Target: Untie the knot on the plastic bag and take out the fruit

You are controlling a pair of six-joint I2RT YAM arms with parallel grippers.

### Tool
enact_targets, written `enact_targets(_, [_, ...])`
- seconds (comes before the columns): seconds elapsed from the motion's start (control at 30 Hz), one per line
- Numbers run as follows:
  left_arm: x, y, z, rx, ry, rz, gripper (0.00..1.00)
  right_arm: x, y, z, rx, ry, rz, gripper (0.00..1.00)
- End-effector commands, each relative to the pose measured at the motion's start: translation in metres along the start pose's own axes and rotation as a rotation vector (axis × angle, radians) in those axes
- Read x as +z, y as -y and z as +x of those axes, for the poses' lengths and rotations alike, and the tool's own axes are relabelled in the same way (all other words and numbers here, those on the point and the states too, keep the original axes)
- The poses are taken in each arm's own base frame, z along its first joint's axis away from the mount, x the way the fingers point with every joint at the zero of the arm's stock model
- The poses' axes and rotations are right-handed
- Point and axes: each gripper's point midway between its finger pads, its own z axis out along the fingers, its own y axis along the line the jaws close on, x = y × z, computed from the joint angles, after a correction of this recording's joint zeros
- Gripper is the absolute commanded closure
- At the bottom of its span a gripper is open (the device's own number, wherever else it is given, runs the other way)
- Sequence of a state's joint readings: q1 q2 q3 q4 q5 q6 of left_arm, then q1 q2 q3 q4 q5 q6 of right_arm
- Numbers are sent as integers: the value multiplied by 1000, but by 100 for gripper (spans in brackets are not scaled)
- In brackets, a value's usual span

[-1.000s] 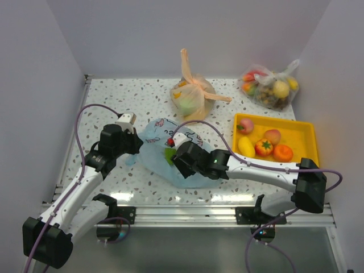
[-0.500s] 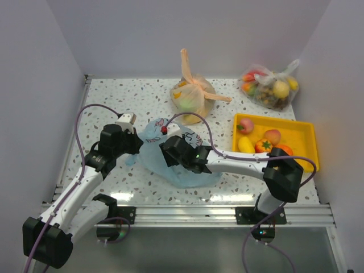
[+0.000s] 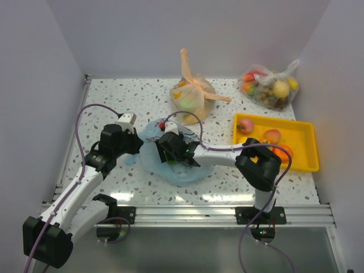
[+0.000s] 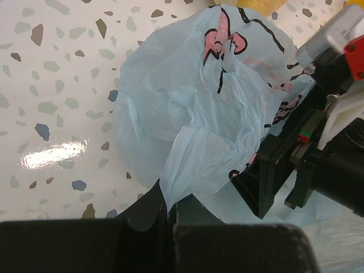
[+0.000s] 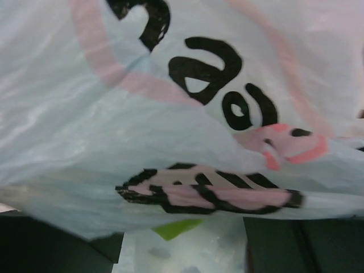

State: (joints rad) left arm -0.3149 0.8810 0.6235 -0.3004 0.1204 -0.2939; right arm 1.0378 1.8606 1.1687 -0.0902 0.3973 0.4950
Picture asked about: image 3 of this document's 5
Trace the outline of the light blue printed plastic bag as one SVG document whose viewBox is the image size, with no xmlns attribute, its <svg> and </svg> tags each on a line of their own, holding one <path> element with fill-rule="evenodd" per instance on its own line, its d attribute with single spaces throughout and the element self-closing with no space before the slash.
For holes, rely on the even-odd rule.
<svg viewBox="0 0 364 273">
<path fill-rule="evenodd" d="M 213 166 L 186 167 L 180 163 L 173 165 L 162 163 L 156 147 L 156 141 L 163 135 L 159 128 L 161 118 L 155 119 L 147 124 L 144 130 L 138 133 L 143 141 L 140 153 L 128 155 L 125 159 L 127 166 L 141 165 L 146 171 L 153 172 L 171 184 L 184 187 L 189 183 L 200 181 L 212 174 Z"/>
</svg>

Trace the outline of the red apple with stem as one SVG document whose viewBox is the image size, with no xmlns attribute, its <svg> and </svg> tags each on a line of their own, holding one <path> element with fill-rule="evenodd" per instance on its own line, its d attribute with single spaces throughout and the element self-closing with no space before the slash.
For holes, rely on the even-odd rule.
<svg viewBox="0 0 364 273">
<path fill-rule="evenodd" d="M 244 135 L 250 134 L 254 129 L 254 123 L 249 118 L 242 118 L 237 124 L 237 130 Z"/>
</svg>

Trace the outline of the orange round fruit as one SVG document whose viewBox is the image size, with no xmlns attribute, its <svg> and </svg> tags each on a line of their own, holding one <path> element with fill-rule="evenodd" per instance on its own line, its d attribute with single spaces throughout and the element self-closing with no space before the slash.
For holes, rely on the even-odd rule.
<svg viewBox="0 0 364 273">
<path fill-rule="evenodd" d="M 272 144 L 278 144 L 281 140 L 281 132 L 277 129 L 267 130 L 264 137 Z"/>
</svg>

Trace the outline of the orange carrot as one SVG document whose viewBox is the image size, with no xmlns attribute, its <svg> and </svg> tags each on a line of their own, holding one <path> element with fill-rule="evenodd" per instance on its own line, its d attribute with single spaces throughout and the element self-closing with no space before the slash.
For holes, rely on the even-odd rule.
<svg viewBox="0 0 364 273">
<path fill-rule="evenodd" d="M 293 158 L 293 150 L 285 144 L 279 144 L 278 147 L 274 147 L 272 151 L 283 163 L 288 163 L 289 159 Z"/>
</svg>

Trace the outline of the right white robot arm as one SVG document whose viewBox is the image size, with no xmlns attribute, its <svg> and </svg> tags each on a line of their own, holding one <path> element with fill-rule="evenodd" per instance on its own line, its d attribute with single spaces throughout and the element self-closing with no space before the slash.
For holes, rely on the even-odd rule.
<svg viewBox="0 0 364 273">
<path fill-rule="evenodd" d="M 266 223 L 274 216 L 273 191 L 282 160 L 267 145 L 254 138 L 228 146 L 203 146 L 187 143 L 181 136 L 168 132 L 156 141 L 162 162 L 177 162 L 186 167 L 225 166 L 237 168 L 255 188 L 253 216 Z"/>
</svg>

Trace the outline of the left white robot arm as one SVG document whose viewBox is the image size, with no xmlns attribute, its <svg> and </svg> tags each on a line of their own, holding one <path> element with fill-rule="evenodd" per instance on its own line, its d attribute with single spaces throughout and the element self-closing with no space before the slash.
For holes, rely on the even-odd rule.
<svg viewBox="0 0 364 273">
<path fill-rule="evenodd" d="M 121 221 L 131 225 L 111 196 L 97 194 L 85 209 L 81 207 L 115 168 L 118 158 L 124 154 L 138 154 L 142 144 L 131 122 L 117 122 L 104 127 L 98 148 L 83 157 L 78 173 L 60 197 L 39 217 L 25 220 L 23 251 L 28 257 L 25 272 L 33 259 L 54 268 L 62 267 L 69 259 L 75 242 L 95 224 Z"/>
</svg>

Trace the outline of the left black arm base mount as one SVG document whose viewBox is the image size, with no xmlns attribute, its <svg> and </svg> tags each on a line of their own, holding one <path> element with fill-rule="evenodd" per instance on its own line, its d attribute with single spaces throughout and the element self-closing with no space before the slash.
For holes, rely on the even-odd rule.
<svg viewBox="0 0 364 273">
<path fill-rule="evenodd" d="M 135 222 L 137 209 L 134 206 L 118 206 L 117 200 L 105 194 L 98 194 L 92 201 L 101 202 L 107 207 L 106 217 L 98 223 L 101 225 L 113 224 L 112 229 L 97 227 L 98 239 L 104 239 L 104 244 L 114 244 L 124 241 L 131 231 Z"/>
</svg>

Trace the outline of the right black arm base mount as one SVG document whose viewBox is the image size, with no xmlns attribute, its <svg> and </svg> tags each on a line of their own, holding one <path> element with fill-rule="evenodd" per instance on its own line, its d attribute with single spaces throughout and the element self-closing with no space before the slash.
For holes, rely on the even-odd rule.
<svg viewBox="0 0 364 273">
<path fill-rule="evenodd" d="M 235 208 L 235 217 L 238 225 L 247 225 L 259 212 L 254 207 Z M 269 213 L 262 212 L 249 226 L 248 230 L 254 239 L 263 243 L 271 243 L 276 236 L 276 225 L 287 224 L 286 213 L 283 207 L 275 206 Z"/>
</svg>

